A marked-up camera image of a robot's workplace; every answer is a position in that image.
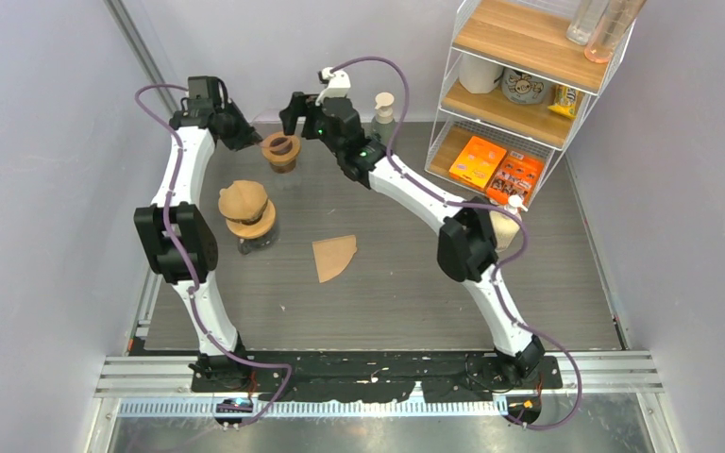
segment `orange box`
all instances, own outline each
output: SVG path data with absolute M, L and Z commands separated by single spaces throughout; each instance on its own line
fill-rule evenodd
M 506 205 L 510 195 L 519 195 L 527 202 L 543 166 L 544 162 L 535 156 L 511 150 L 498 166 L 485 193 L 500 205 Z
M 463 151 L 451 164 L 448 173 L 465 184 L 485 190 L 488 181 L 504 159 L 507 150 L 479 137 L 471 137 Z

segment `brown paper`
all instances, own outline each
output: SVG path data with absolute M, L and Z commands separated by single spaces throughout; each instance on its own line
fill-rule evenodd
M 344 271 L 357 253 L 357 236 L 325 239 L 312 243 L 315 255 L 315 268 L 318 270 L 318 282 L 332 280 Z

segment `yellow snack bag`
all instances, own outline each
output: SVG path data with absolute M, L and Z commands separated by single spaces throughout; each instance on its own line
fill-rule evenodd
M 548 106 L 548 109 L 573 120 L 577 117 L 577 106 L 579 105 L 577 101 L 579 99 L 580 92 L 564 85 L 557 85 L 554 103 Z

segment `gray wall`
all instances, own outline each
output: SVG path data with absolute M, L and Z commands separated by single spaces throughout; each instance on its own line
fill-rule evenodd
M 102 2 L 0 1 L 0 451 L 78 451 L 126 346 L 169 139 Z M 151 105 L 161 109 L 156 96 Z
M 454 16 L 462 0 L 178 0 L 128 2 L 168 77 L 220 76 L 249 119 L 277 120 L 294 91 L 318 92 L 316 72 L 364 55 L 396 61 L 410 80 L 411 120 L 433 120 Z M 348 69 L 363 118 L 398 76 L 381 63 Z
M 624 322 L 691 451 L 725 451 L 725 2 L 648 2 L 570 149 Z

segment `soap dispenser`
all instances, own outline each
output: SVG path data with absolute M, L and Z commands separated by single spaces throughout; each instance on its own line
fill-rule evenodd
M 510 212 L 520 220 L 521 213 L 519 210 L 527 210 L 527 207 L 524 206 L 523 198 L 518 195 L 510 195 L 510 198 L 507 199 L 507 205 L 504 206 L 504 210 Z M 490 211 L 490 222 L 493 224 L 494 233 L 496 233 L 496 251 L 503 252 L 507 250 L 507 247 L 510 246 L 513 238 L 515 238 L 515 235 L 521 228 L 513 219 L 494 210 Z
M 371 121 L 371 137 L 379 143 L 387 145 L 396 129 L 393 119 L 393 103 L 396 101 L 392 94 L 381 92 L 374 98 L 377 102 L 377 116 Z

